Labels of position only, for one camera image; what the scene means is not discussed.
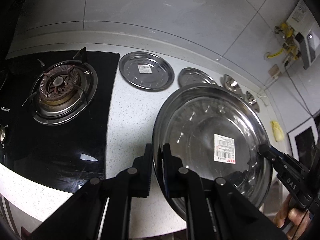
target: gas stove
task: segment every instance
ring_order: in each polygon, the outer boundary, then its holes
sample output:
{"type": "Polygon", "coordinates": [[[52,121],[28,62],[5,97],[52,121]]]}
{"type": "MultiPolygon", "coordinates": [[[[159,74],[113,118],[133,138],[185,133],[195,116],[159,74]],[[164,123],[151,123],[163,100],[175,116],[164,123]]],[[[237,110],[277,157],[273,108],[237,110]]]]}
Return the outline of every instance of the gas stove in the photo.
{"type": "Polygon", "coordinates": [[[0,162],[36,183],[76,192],[105,177],[108,111],[119,54],[52,51],[7,60],[0,162]]]}

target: human hand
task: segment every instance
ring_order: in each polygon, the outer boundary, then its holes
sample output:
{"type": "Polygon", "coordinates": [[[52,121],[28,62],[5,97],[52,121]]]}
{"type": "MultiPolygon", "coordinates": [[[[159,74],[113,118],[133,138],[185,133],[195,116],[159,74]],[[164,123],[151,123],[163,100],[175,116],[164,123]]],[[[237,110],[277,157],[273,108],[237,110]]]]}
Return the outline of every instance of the human hand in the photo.
{"type": "Polygon", "coordinates": [[[303,219],[305,212],[300,211],[297,208],[292,208],[291,210],[289,210],[290,199],[291,199],[291,196],[288,195],[286,200],[281,205],[280,210],[278,211],[275,219],[273,220],[273,223],[278,228],[281,228],[284,225],[285,219],[288,217],[290,219],[290,221],[292,221],[294,226],[288,231],[286,236],[289,240],[296,240],[302,235],[304,230],[309,225],[310,218],[309,218],[309,212],[306,214],[306,216],[303,219]],[[302,221],[302,223],[301,223],[296,235],[293,238],[293,235],[296,232],[298,225],[300,224],[301,221],[302,221]]]}

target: countertop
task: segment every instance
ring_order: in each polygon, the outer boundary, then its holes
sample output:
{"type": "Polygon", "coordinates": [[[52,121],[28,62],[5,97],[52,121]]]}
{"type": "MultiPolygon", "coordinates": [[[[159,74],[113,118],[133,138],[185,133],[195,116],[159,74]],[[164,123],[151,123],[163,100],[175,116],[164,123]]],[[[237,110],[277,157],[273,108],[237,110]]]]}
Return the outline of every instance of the countertop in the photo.
{"type": "MultiPolygon", "coordinates": [[[[9,56],[49,50],[77,50],[84,46],[87,47],[87,50],[117,52],[121,57],[138,50],[123,46],[79,42],[34,46],[19,50],[18,53],[13,52],[9,56]]],[[[153,125],[158,111],[165,100],[179,88],[177,78],[180,70],[185,67],[198,68],[221,85],[220,79],[223,77],[221,66],[220,73],[218,73],[175,57],[159,53],[157,55],[164,58],[175,72],[173,84],[164,91],[139,90],[128,84],[119,70],[116,72],[107,129],[107,178],[111,178],[119,171],[130,167],[135,157],[143,155],[146,143],[151,142],[153,125]]],[[[240,85],[243,92],[250,91],[256,96],[254,91],[247,88],[251,84],[240,82],[240,85]]],[[[277,143],[272,134],[270,121],[276,120],[275,112],[270,105],[264,106],[260,99],[258,99],[258,103],[261,109],[258,116],[268,133],[271,145],[287,153],[289,149],[287,141],[277,143]]],[[[3,165],[0,165],[0,193],[15,206],[40,221],[44,221],[72,195],[25,179],[3,165]]],[[[156,236],[185,228],[185,221],[172,210],[165,200],[153,172],[149,197],[132,199],[129,237],[156,236]]]]}

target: white label sticker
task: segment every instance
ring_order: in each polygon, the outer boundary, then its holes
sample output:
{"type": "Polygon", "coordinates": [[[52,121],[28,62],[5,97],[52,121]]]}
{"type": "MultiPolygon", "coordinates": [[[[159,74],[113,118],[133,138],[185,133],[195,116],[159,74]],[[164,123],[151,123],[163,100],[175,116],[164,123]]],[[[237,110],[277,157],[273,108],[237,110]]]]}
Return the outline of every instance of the white label sticker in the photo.
{"type": "Polygon", "coordinates": [[[140,74],[152,74],[151,67],[149,65],[138,65],[140,74]]]}
{"type": "Polygon", "coordinates": [[[216,162],[236,164],[235,140],[214,134],[214,160],[216,162]]]}

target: stainless steel plate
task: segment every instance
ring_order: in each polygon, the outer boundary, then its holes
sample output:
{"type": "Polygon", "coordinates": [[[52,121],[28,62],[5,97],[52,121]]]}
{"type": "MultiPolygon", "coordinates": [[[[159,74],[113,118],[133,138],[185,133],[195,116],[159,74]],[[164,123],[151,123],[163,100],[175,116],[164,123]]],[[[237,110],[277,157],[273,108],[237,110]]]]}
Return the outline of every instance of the stainless steel plate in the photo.
{"type": "Polygon", "coordinates": [[[143,51],[124,55],[119,70],[129,83],[148,90],[166,89],[174,80],[174,71],[164,59],[143,51]]]}
{"type": "MultiPolygon", "coordinates": [[[[163,191],[162,160],[158,148],[169,143],[185,167],[206,179],[225,177],[259,207],[271,182],[271,164],[257,154],[268,143],[267,133],[250,106],[217,85],[194,84],[175,91],[163,104],[153,130],[155,172],[163,191]],[[215,135],[234,139],[235,163],[215,161],[215,135]]],[[[167,199],[186,218],[184,199],[167,199]]]]}
{"type": "Polygon", "coordinates": [[[242,89],[239,85],[239,83],[237,81],[235,81],[232,77],[230,77],[229,75],[224,75],[223,76],[224,79],[224,83],[223,86],[228,89],[231,92],[234,92],[235,94],[237,94],[238,96],[240,96],[242,99],[244,99],[243,97],[243,93],[242,93],[242,89]]]}
{"type": "Polygon", "coordinates": [[[217,84],[212,77],[208,76],[205,72],[192,67],[187,67],[180,71],[178,83],[180,87],[196,83],[217,84]]]}
{"type": "Polygon", "coordinates": [[[256,111],[257,113],[260,112],[260,106],[257,102],[257,100],[255,99],[255,97],[249,92],[246,92],[246,101],[249,103],[249,105],[252,107],[252,109],[254,111],[256,111]]]}

